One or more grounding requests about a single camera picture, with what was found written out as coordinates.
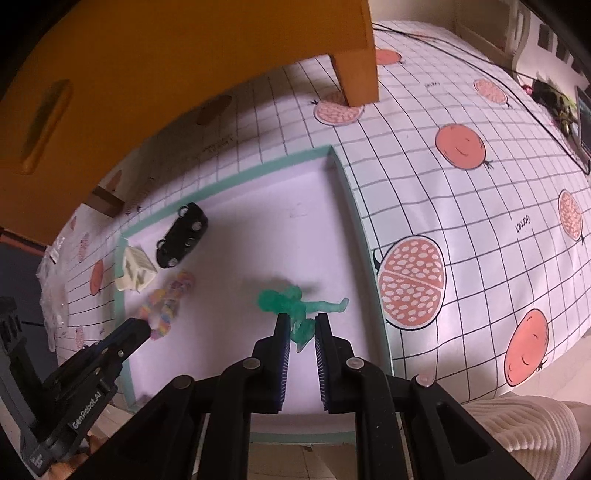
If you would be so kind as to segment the green plastic toy figure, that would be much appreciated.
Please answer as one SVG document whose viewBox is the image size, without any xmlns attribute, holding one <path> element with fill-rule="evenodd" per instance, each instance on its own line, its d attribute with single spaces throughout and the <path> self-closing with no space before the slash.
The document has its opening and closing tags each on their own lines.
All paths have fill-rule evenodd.
<svg viewBox="0 0 591 480">
<path fill-rule="evenodd" d="M 315 315 L 319 313 L 342 313 L 349 306 L 349 299 L 339 303 L 328 301 L 304 301 L 304 294 L 297 285 L 283 291 L 266 289 L 259 293 L 257 306 L 263 312 L 286 314 L 290 318 L 290 340 L 297 353 L 301 353 L 315 337 Z"/>
</svg>

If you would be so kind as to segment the pastel colourful bead toy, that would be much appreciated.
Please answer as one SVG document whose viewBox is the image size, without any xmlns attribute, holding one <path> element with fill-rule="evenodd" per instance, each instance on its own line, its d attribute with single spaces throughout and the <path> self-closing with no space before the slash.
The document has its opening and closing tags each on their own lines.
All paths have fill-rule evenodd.
<svg viewBox="0 0 591 480">
<path fill-rule="evenodd" d="M 165 288 L 151 292 L 140 305 L 136 317 L 150 326 L 150 338 L 159 340 L 166 336 L 177 317 L 180 301 L 194 286 L 194 276 L 181 270 Z"/>
</svg>

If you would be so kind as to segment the cream plastic toy block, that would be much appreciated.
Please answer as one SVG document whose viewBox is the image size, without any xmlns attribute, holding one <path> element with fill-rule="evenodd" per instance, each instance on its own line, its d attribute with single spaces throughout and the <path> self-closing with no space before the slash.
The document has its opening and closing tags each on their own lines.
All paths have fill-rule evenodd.
<svg viewBox="0 0 591 480">
<path fill-rule="evenodd" d="M 157 269 L 140 248 L 126 246 L 122 258 L 122 275 L 114 280 L 118 291 L 141 293 L 156 277 Z"/>
</svg>

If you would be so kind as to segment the clear plastic bag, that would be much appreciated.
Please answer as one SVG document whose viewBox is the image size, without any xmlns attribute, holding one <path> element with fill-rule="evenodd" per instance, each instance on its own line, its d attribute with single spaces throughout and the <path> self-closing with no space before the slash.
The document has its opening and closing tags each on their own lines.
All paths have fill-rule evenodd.
<svg viewBox="0 0 591 480">
<path fill-rule="evenodd" d="M 47 334 L 48 349 L 54 353 L 58 335 L 68 327 L 68 298 L 66 291 L 66 237 L 58 236 L 45 250 L 37 269 L 41 287 L 39 304 Z"/>
</svg>

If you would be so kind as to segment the white ribbed fabric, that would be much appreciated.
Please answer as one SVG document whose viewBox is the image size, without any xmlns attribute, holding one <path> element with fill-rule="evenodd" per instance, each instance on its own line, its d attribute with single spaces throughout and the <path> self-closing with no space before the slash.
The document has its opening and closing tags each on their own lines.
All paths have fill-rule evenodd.
<svg viewBox="0 0 591 480">
<path fill-rule="evenodd" d="M 464 408 L 534 478 L 565 479 L 590 446 L 590 406 L 508 393 Z"/>
</svg>

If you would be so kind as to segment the black toy car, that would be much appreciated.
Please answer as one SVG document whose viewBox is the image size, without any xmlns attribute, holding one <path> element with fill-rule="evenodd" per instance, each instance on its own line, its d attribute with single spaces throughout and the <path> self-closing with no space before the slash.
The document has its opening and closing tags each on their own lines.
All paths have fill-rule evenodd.
<svg viewBox="0 0 591 480">
<path fill-rule="evenodd" d="M 170 229 L 156 243 L 158 266 L 168 269 L 178 265 L 204 237 L 207 228 L 208 218 L 197 204 L 182 205 Z"/>
</svg>

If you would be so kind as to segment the white tray with teal rim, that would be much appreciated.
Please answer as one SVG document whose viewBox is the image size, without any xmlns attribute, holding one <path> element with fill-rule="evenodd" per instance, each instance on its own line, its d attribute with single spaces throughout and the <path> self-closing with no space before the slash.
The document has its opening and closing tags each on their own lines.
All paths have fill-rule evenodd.
<svg viewBox="0 0 591 480">
<path fill-rule="evenodd" d="M 301 288 L 304 301 L 348 301 L 329 318 L 359 357 L 390 369 L 375 267 L 353 191 L 334 148 L 318 147 L 240 172 L 189 195 L 208 220 L 180 263 L 193 275 L 169 333 L 123 366 L 130 410 L 174 377 L 204 379 L 252 353 L 276 318 L 256 300 L 266 289 Z"/>
</svg>

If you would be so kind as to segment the wooden lower drawer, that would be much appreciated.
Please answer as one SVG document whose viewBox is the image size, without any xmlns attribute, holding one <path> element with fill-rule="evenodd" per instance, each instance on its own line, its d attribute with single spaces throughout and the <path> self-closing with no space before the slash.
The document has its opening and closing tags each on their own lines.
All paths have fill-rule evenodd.
<svg viewBox="0 0 591 480">
<path fill-rule="evenodd" d="M 190 109 L 270 70 L 375 49 L 365 1 L 81 1 L 1 99 L 1 224 L 48 244 Z"/>
</svg>

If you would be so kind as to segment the wooden nightstand cabinet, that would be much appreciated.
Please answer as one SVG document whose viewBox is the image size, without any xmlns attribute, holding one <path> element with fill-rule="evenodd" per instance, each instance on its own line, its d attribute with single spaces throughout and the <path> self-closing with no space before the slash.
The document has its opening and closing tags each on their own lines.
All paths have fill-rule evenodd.
<svg viewBox="0 0 591 480">
<path fill-rule="evenodd" d="M 346 110 L 360 110 L 379 99 L 374 49 L 335 54 L 329 59 L 339 85 L 320 96 L 322 102 L 339 104 Z M 126 157 L 110 172 L 106 182 L 93 189 L 83 204 L 109 218 L 140 209 L 152 191 L 177 176 L 173 169 L 184 164 L 183 160 L 172 159 L 172 146 L 180 138 L 177 132 L 180 124 L 186 122 L 197 132 L 215 122 L 225 125 L 229 120 L 225 111 L 237 105 L 238 91 L 233 89 L 181 115 Z"/>
</svg>

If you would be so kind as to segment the clutter of toys pile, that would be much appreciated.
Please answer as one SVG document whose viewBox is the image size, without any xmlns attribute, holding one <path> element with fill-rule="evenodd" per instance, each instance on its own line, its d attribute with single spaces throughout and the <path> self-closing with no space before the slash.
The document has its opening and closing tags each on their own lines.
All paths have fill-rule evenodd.
<svg viewBox="0 0 591 480">
<path fill-rule="evenodd" d="M 581 160 L 583 169 L 589 170 L 590 157 L 580 145 L 579 122 L 574 103 L 552 85 L 538 79 L 534 79 L 530 85 L 523 84 L 522 89 L 547 111 L 554 126 Z"/>
</svg>

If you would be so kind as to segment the white bookshelf rack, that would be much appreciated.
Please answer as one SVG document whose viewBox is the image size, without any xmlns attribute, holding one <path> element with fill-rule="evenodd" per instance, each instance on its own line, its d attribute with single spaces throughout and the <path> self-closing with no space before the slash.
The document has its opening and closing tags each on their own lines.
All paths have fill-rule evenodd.
<svg viewBox="0 0 591 480">
<path fill-rule="evenodd" d="M 455 32 L 489 60 L 513 68 L 529 34 L 531 15 L 521 1 L 459 0 Z"/>
</svg>

